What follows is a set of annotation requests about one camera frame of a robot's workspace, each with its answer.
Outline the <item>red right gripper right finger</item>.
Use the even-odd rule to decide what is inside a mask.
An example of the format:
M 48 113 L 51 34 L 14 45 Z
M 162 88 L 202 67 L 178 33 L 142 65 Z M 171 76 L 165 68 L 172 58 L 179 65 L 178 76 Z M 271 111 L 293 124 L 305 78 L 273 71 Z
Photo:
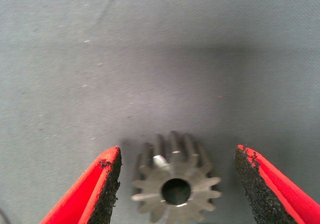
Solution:
M 258 224 L 318 224 L 320 206 L 259 152 L 238 145 L 235 167 Z

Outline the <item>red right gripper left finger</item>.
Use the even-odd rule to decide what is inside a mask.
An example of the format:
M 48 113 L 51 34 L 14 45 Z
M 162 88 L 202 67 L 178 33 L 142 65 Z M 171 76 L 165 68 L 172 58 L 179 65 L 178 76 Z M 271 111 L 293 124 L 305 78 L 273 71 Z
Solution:
M 122 156 L 118 146 L 102 152 L 41 223 L 109 224 L 120 186 L 121 166 Z

